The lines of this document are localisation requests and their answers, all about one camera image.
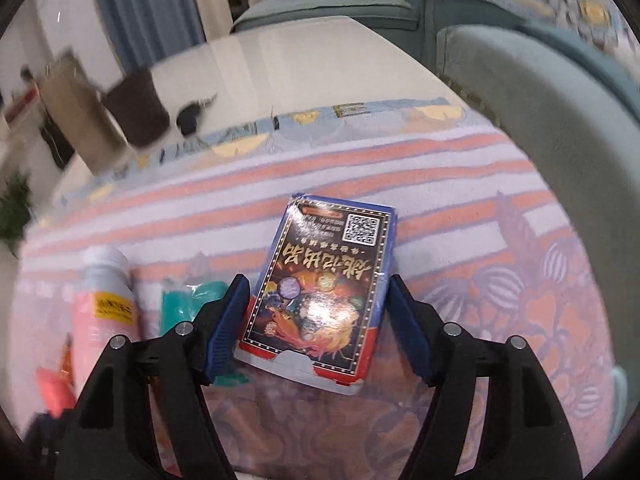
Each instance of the pink bottle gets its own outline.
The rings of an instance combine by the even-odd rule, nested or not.
[[[138,308],[129,283],[127,257],[112,246],[84,253],[84,276],[73,309],[73,372],[76,397],[109,340],[124,334],[140,340]]]

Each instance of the silver pin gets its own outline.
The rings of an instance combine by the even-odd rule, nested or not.
[[[191,332],[193,332],[193,324],[189,321],[183,321],[175,326],[177,335],[189,335]]]
[[[447,323],[444,326],[444,332],[447,335],[455,337],[457,335],[462,334],[462,328],[458,323]]]
[[[525,341],[525,339],[523,337],[520,337],[519,335],[515,335],[513,336],[511,339],[511,344],[513,345],[514,348],[517,348],[518,350],[522,350],[523,348],[526,348],[527,346],[527,342]]]
[[[127,342],[127,339],[123,335],[116,335],[111,338],[109,341],[109,346],[114,350],[118,350],[124,346],[124,343]]]

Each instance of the table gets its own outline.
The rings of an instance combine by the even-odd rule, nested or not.
[[[308,44],[304,56],[294,56],[315,27],[328,38],[314,40],[325,48]],[[282,49],[294,64],[298,60],[296,72],[284,72],[288,78],[282,70],[267,73],[262,61],[277,57],[258,41],[273,30],[288,38]],[[84,248],[111,243],[128,256],[145,336],[153,337],[164,277],[229,280],[243,272],[255,282],[288,196],[305,190],[395,207],[396,270],[414,297],[475,336],[525,336],[564,405],[583,469],[590,470],[607,449],[612,415],[606,314],[580,240],[526,156],[424,68],[347,19],[286,23],[236,40],[252,76],[225,79],[226,91],[240,95],[247,86],[230,86],[249,80],[262,90],[235,104],[233,113],[220,106],[207,127],[268,118],[273,107],[277,131],[254,135],[250,150],[226,162],[212,158],[212,146],[183,159],[183,174],[164,178],[169,164],[150,169],[155,178],[125,180],[112,194],[98,194],[29,231],[12,320],[18,425],[24,428],[30,414],[42,409],[33,371],[56,366],[70,330]],[[368,49],[369,41],[380,48]],[[170,88],[158,73],[180,66],[182,56],[210,59],[216,45],[182,54],[154,72],[172,114],[178,98],[169,106]],[[330,45],[334,54],[353,56],[333,72],[339,88],[333,97],[331,80],[315,85],[314,79],[340,64],[324,58]],[[380,53],[395,61],[385,65],[376,57]],[[389,74],[391,66],[404,67],[404,83]],[[172,70],[176,79],[184,78],[182,88],[197,72]],[[228,70],[225,65],[222,72]],[[369,78],[371,73],[378,78]],[[198,92],[213,89],[208,78],[199,81]],[[293,86],[304,94],[305,81],[308,95],[287,93]],[[365,88],[363,81],[381,88]],[[189,91],[187,100],[203,97]],[[235,103],[220,93],[219,105]],[[370,101],[380,99],[390,101]],[[206,388],[207,405],[234,468],[274,479],[397,478],[432,396],[412,374],[386,321],[357,396],[337,396],[244,365],[238,375],[237,381]],[[459,471],[472,467],[478,452],[486,390],[479,380]],[[170,461],[165,439],[159,447]]]

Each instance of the yellow label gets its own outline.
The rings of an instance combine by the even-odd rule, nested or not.
[[[134,323],[133,304],[110,292],[96,292],[94,294],[95,317],[111,319],[132,325]]]

